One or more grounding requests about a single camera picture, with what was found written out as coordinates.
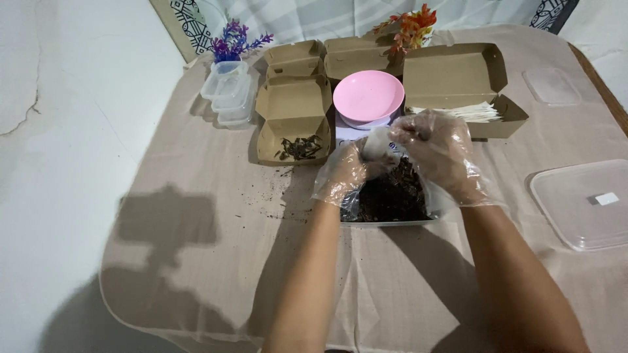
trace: hand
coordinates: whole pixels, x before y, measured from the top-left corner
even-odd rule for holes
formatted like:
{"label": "hand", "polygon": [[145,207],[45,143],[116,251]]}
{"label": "hand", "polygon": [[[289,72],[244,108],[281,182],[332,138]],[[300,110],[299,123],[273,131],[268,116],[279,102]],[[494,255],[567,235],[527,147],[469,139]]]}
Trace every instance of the hand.
{"label": "hand", "polygon": [[388,135],[406,148],[421,178],[445,189],[460,206],[495,204],[472,161],[471,136],[464,120],[426,109],[397,118]]}
{"label": "hand", "polygon": [[366,138],[351,141],[329,156],[318,171],[312,198],[350,209],[348,203],[351,200],[345,200],[348,193],[359,192],[367,180],[377,178],[399,164],[399,158],[389,153],[374,161],[364,161],[361,154],[365,142]]}

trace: white wall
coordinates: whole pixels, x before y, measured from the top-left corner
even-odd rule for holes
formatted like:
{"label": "white wall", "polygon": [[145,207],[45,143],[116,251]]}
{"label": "white wall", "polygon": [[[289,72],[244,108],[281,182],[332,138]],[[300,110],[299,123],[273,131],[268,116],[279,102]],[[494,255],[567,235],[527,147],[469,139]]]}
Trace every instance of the white wall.
{"label": "white wall", "polygon": [[147,0],[0,1],[0,352],[176,350],[94,276],[182,65]]}
{"label": "white wall", "polygon": [[606,86],[628,107],[628,1],[580,0],[560,31],[591,61]]}

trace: stacked plastic container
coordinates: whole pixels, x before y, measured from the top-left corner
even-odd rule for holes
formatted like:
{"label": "stacked plastic container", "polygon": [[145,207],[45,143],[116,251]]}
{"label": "stacked plastic container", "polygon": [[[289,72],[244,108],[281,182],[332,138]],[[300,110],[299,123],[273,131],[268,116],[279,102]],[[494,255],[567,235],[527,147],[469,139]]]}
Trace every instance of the stacked plastic container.
{"label": "stacked plastic container", "polygon": [[212,64],[211,73],[200,90],[203,98],[212,101],[212,110],[218,113],[218,124],[229,129],[251,126],[257,82],[253,82],[248,71],[246,62]]}

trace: soil crumbs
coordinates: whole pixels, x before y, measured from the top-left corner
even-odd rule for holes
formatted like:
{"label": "soil crumbs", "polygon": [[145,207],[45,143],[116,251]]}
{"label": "soil crumbs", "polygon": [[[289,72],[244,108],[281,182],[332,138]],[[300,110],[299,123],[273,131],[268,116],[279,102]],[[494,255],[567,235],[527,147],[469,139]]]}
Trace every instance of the soil crumbs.
{"label": "soil crumbs", "polygon": [[360,206],[352,222],[408,222],[431,220],[419,175],[407,158],[390,173],[369,180],[360,191]]}

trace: purple artificial flower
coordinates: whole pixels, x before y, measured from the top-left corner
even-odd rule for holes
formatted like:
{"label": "purple artificial flower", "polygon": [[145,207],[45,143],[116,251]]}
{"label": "purple artificial flower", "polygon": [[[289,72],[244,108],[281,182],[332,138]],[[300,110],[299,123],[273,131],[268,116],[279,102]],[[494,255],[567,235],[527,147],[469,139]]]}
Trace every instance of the purple artificial flower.
{"label": "purple artificial flower", "polygon": [[214,62],[238,61],[240,54],[262,47],[273,40],[273,35],[266,33],[247,43],[246,31],[249,27],[240,25],[239,21],[232,20],[222,29],[222,36],[210,41],[209,50],[214,53]]}

